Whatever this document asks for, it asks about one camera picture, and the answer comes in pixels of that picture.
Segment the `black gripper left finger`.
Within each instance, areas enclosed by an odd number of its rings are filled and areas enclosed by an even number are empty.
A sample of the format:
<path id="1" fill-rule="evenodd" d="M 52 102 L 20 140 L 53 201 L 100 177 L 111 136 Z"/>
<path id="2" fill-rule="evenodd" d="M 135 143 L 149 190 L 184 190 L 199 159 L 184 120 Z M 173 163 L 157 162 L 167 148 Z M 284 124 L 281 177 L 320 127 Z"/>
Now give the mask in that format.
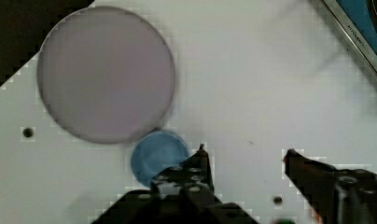
<path id="1" fill-rule="evenodd" d="M 181 189 L 201 186 L 215 191 L 210 160 L 204 144 L 189 158 L 168 167 L 151 180 L 151 190 L 159 195 L 177 195 Z"/>

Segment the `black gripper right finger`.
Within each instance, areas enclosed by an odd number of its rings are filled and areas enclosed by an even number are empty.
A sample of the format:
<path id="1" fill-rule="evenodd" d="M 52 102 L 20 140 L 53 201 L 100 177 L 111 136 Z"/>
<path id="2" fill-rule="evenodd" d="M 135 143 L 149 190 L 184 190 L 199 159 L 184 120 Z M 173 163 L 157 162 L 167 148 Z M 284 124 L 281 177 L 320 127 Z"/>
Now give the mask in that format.
<path id="1" fill-rule="evenodd" d="M 377 224 L 377 174 L 338 169 L 290 149 L 285 174 L 323 224 Z"/>

